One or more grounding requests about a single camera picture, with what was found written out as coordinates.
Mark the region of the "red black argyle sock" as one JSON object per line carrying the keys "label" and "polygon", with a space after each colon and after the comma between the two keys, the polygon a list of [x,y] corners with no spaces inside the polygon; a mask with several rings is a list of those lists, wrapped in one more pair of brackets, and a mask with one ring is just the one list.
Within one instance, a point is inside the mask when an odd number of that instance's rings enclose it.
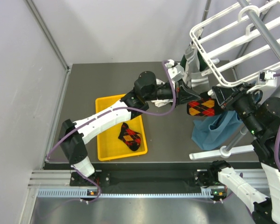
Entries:
{"label": "red black argyle sock", "polygon": [[218,105],[217,100],[208,95],[208,92],[200,94],[201,99],[187,103],[187,114],[190,116],[212,117],[222,114],[224,111]]}

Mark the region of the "green and white sock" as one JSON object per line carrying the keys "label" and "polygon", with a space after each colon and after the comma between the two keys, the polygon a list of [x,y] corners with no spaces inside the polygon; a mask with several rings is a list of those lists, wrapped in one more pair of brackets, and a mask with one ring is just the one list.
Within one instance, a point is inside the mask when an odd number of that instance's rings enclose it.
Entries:
{"label": "green and white sock", "polygon": [[[200,52],[197,50],[197,55],[198,55],[198,59],[199,59],[199,72],[202,72],[204,71],[208,65],[206,64],[206,62],[204,61],[202,55],[200,54]],[[185,56],[183,55],[182,56],[182,59],[180,61],[180,65],[185,69],[185,64],[186,64],[186,59],[185,59]]]}

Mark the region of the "grey striped sock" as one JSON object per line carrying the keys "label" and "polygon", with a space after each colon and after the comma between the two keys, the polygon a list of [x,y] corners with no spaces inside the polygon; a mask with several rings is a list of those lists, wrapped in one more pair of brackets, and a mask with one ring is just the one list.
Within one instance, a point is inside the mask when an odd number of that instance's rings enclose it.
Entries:
{"label": "grey striped sock", "polygon": [[194,44],[190,44],[185,50],[185,74],[183,80],[188,87],[191,87],[191,81],[194,78],[194,73],[199,72],[199,59],[197,55],[197,49]]}

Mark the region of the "white clip hanger frame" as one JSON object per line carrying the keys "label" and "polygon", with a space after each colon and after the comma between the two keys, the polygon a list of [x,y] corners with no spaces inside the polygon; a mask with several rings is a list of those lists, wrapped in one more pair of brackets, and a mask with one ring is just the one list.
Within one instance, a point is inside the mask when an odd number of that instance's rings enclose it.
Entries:
{"label": "white clip hanger frame", "polygon": [[[229,82],[227,81],[223,75],[222,72],[225,70],[228,70],[230,68],[233,68],[255,56],[260,55],[263,52],[266,52],[267,50],[272,50],[274,54],[278,58],[278,62],[270,65],[268,67],[268,70],[278,70],[280,69],[280,38],[275,39],[270,32],[271,29],[274,29],[278,26],[280,26],[280,16],[271,20],[268,23],[264,23],[260,19],[260,15],[262,13],[268,12],[272,7],[275,5],[280,4],[280,0],[271,0],[265,5],[261,7],[257,7],[256,5],[252,5],[247,0],[239,0],[237,3],[231,5],[230,7],[224,9],[223,11],[215,14],[214,16],[206,19],[205,21],[202,21],[201,23],[195,25],[189,32],[189,36],[191,37],[194,45],[196,46],[198,52],[201,54],[203,60],[208,65],[208,69],[202,73],[203,76],[207,75],[214,75],[214,77],[218,80],[219,84],[224,87],[233,87],[237,86],[243,82],[249,82],[254,79],[257,79],[257,74],[253,73],[250,74],[238,81],[235,82]],[[237,19],[230,24],[220,28],[219,30],[205,36],[201,37],[201,33],[205,26],[210,25],[214,22],[216,22],[218,19],[223,18],[227,14],[233,12],[234,10],[239,9]],[[236,38],[235,40],[232,40],[226,44],[224,44],[221,47],[218,47],[210,52],[204,49],[203,44],[214,39],[217,36],[220,36],[227,31],[232,30],[238,25],[241,25],[243,22],[248,22],[245,33],[241,35],[240,37]],[[218,56],[227,53],[231,51],[232,49],[235,49],[239,46],[242,46],[246,43],[249,43],[250,41],[254,40],[255,38],[262,36],[265,41],[266,45],[263,47],[260,47],[251,53],[248,53],[246,55],[240,56],[237,59],[234,59],[227,63],[224,66],[217,67],[213,63],[213,59],[217,58]]]}

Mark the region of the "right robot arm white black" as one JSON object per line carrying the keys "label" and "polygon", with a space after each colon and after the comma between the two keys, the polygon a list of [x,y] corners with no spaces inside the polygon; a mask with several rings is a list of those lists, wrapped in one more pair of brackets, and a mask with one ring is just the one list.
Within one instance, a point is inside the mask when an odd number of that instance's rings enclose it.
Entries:
{"label": "right robot arm white black", "polygon": [[247,207],[257,224],[280,224],[280,98],[270,97],[263,104],[249,93],[250,84],[226,88],[214,86],[218,105],[233,110],[253,135],[253,150],[265,172],[270,195],[266,196],[238,175],[226,161],[215,161],[208,169],[209,181],[227,186]]}

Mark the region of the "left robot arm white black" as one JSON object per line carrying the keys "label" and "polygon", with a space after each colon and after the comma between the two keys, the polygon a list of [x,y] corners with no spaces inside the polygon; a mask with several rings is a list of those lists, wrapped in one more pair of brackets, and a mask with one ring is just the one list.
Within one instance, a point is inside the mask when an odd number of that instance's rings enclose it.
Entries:
{"label": "left robot arm white black", "polygon": [[190,101],[200,100],[198,93],[189,88],[180,75],[169,77],[163,84],[157,84],[151,71],[142,72],[134,87],[113,105],[99,113],[79,121],[70,119],[62,123],[57,146],[60,146],[69,164],[81,175],[86,185],[96,181],[95,168],[90,162],[86,144],[109,128],[132,120],[148,109],[152,100],[171,100],[172,107]]}

